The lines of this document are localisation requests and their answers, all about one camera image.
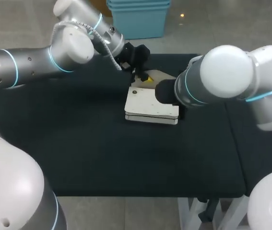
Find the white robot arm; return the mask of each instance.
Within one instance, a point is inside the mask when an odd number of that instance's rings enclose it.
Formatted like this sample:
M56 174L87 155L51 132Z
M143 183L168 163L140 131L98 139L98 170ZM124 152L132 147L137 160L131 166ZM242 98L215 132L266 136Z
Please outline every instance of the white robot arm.
M242 100L251 106L258 128L272 131L272 46L251 52L219 46L194 60L176 80L157 85L161 103L193 108Z
M89 62L94 49L108 55L115 67L142 72L150 52L125 43L85 0L58 0L60 22L51 44L37 49L0 49L0 88L71 73ZM62 208L39 165L0 137L0 230L67 230Z
M49 46L0 49L0 88L71 73L92 59L94 49L108 56L118 70L142 72L150 51L125 43L123 35L86 0L58 0L54 14L60 22Z

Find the tile floor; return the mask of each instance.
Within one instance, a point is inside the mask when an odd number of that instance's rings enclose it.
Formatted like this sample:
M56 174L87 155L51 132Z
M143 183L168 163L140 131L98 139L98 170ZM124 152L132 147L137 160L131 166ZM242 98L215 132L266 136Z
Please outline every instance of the tile floor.
M0 48L49 43L55 0L0 0ZM272 0L172 0L163 38L131 40L152 53L272 45ZM70 230L179 230L174 198L59 197ZM211 225L203 225L210 230Z

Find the cable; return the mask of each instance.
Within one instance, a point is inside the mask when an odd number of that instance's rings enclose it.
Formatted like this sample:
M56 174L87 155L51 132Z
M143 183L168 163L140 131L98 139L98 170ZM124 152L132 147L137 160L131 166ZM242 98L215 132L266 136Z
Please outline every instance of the cable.
M59 22L57 24L55 24L54 26L54 29L53 29L53 33L52 33L52 36L51 36L51 44L53 43L53 39L54 39L54 36L55 36L55 33L57 31L57 29L60 27L60 26L71 26L71 25L74 25L76 26L77 28L80 28L81 30L83 30L86 34L87 34L87 30L86 29L89 29L99 40L100 42L103 44L106 52L108 53L112 63L114 64L114 66L116 67L117 70L122 70L121 66L115 61L109 47L107 46L106 42L104 41L104 39L102 38L102 36L91 26L87 25L87 24L84 24L84 23L81 23L81 22L77 22L77 21L62 21L62 22Z

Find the blue storage bin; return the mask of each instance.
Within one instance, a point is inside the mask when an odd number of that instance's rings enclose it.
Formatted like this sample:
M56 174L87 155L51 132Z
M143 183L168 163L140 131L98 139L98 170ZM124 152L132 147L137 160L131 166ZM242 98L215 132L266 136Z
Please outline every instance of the blue storage bin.
M163 0L107 0L110 3L159 2Z
M169 6L111 8L113 25L125 39L162 37Z
M170 6L170 0L168 1L157 1L157 2L142 2L142 3L111 3L107 5L111 8L131 8L131 7L154 7L154 6Z

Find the black table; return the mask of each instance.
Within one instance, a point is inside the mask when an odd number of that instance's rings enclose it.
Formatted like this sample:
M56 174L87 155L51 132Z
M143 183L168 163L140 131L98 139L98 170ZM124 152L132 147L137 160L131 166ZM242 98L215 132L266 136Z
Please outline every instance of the black table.
M272 173L272 132L261 131L247 103L226 104L237 142L241 167L249 196L255 185Z
M152 55L173 76L195 55ZM224 104L179 125L125 120L129 75L96 56L60 80L0 90L0 133L58 196L240 197L245 182Z

